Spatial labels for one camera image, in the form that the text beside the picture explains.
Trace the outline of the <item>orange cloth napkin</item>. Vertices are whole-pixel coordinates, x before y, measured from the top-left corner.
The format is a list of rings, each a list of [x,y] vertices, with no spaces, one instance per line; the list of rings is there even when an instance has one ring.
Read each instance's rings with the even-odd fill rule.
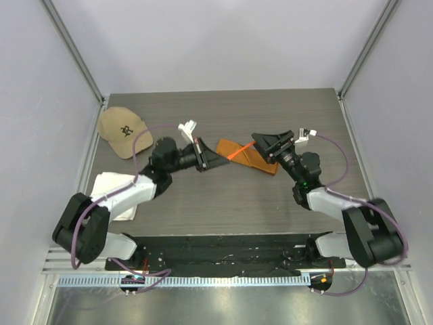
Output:
[[[228,139],[220,139],[216,146],[216,152],[227,158],[242,146],[245,145],[241,145]],[[233,160],[230,160],[230,162],[251,167],[269,175],[276,175],[279,168],[278,163],[267,163],[253,146],[239,153]]]

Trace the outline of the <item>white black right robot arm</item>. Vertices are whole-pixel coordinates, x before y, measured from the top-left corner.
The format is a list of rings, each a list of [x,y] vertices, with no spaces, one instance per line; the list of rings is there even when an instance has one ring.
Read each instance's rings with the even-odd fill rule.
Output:
[[[301,207],[341,221],[344,232],[329,232],[313,240],[306,261],[321,267],[331,257],[350,259],[361,267],[395,265],[407,257],[409,245],[382,198],[365,200],[331,190],[321,182],[321,160],[315,152],[296,149],[316,137],[315,130],[301,128],[280,134],[253,133],[254,147],[263,160],[279,164],[294,181],[294,200]]]

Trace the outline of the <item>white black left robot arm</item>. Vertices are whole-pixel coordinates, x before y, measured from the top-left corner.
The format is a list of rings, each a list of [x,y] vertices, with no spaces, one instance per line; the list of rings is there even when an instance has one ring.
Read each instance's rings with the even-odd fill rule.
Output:
[[[110,233],[109,224],[127,210],[161,196],[172,184],[173,173],[189,168],[205,172],[229,162],[199,137],[184,148],[178,148],[173,138],[163,137],[156,142],[146,166],[131,181],[96,197],[82,192],[73,195],[52,239],[70,253],[73,269],[99,257],[120,260],[130,270],[139,269],[144,254],[136,240]]]

